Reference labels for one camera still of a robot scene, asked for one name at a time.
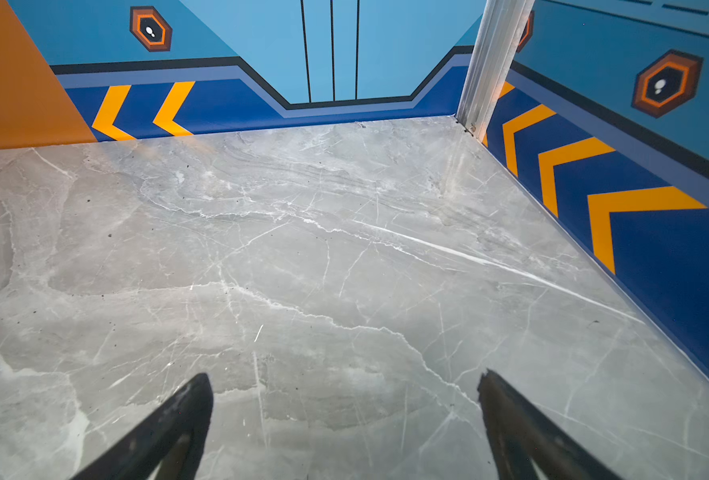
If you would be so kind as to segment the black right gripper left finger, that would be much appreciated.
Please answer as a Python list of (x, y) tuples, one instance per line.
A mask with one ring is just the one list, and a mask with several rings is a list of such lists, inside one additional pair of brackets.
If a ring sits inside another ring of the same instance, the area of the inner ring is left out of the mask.
[(76, 479), (194, 479), (214, 408), (206, 373), (196, 374)]

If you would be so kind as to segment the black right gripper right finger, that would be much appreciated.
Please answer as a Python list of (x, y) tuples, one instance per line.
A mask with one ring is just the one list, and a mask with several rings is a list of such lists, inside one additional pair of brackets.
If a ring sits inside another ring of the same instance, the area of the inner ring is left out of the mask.
[(497, 372), (482, 374), (478, 392), (501, 479), (620, 479)]

